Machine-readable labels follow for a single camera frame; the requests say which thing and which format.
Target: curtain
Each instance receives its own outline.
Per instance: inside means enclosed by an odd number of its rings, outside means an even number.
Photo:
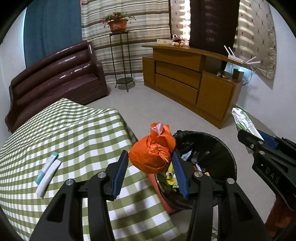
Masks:
[[[239,5],[235,56],[260,64],[251,70],[273,80],[276,71],[276,34],[269,3],[265,0],[241,0]]]
[[[127,12],[136,17],[128,21],[129,48],[131,66],[134,79],[143,80],[142,57],[150,56],[152,49],[143,48],[143,44],[156,42],[157,39],[170,39],[168,1],[162,0],[100,0],[81,1],[82,38],[92,41],[98,60],[103,64],[107,83],[114,83],[114,69],[112,63],[108,25],[100,23],[100,19],[112,12]],[[123,64],[120,62],[121,45],[119,35],[111,36],[112,50],[117,77],[123,75]],[[128,56],[126,34],[123,38],[123,53]],[[129,63],[126,62],[126,71],[129,72]]]
[[[26,67],[82,41],[80,0],[34,0],[24,23]]]
[[[239,0],[191,0],[189,46],[227,55],[236,33]]]
[[[170,0],[172,34],[190,38],[190,0]]]

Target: cabinet door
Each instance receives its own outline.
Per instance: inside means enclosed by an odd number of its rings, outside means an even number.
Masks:
[[[143,57],[142,61],[144,82],[155,84],[155,61],[146,57]]]
[[[226,80],[203,73],[196,107],[222,120],[230,102],[232,88]]]

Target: white wall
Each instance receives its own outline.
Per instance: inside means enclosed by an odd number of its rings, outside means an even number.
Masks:
[[[22,11],[17,17],[0,45],[0,69],[7,92],[11,80],[26,68],[24,54],[24,22],[26,10]]]
[[[237,105],[265,124],[279,137],[296,142],[296,38],[271,6],[276,31],[274,81],[253,75],[243,86]]]
[[[9,94],[4,88],[3,75],[0,68],[0,148],[6,142],[7,138],[10,136],[10,132],[7,131],[7,126],[4,122],[5,116],[8,113],[10,107]]]
[[[10,136],[4,122],[10,107],[8,87],[11,80],[26,68],[23,39],[25,13],[26,9],[17,17],[0,45],[0,148]]]

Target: blue curtain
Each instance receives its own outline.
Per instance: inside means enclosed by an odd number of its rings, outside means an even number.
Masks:
[[[82,41],[80,0],[34,0],[24,24],[26,67]]]

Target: brown leather sofa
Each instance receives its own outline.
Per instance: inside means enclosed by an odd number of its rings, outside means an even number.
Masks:
[[[108,95],[108,89],[92,43],[82,41],[26,68],[11,81],[9,94],[10,110],[5,123],[13,133],[61,98],[87,104]]]

